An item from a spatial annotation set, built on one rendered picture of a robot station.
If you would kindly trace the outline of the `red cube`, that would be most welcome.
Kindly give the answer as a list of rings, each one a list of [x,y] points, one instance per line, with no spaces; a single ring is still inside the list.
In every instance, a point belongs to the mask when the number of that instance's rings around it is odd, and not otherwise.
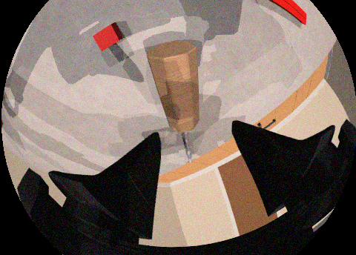
[[[103,51],[110,47],[110,45],[121,41],[122,34],[119,32],[119,27],[116,26],[115,22],[113,24],[109,24],[107,27],[104,27],[104,29],[96,33],[93,38],[97,42],[98,47],[100,47],[100,50]]]

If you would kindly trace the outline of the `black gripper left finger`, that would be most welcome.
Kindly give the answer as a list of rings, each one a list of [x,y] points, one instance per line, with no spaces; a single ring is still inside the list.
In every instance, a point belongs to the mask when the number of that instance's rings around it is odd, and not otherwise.
[[[97,175],[50,171],[48,176],[69,199],[98,208],[139,238],[152,240],[160,158],[160,136],[152,133]]]

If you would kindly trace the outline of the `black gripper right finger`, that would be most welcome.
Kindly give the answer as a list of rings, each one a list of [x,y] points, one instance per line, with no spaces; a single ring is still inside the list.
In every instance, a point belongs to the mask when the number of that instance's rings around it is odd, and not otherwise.
[[[232,121],[232,136],[261,195],[267,216],[285,207],[312,161],[332,141],[335,125],[292,139],[246,122]]]

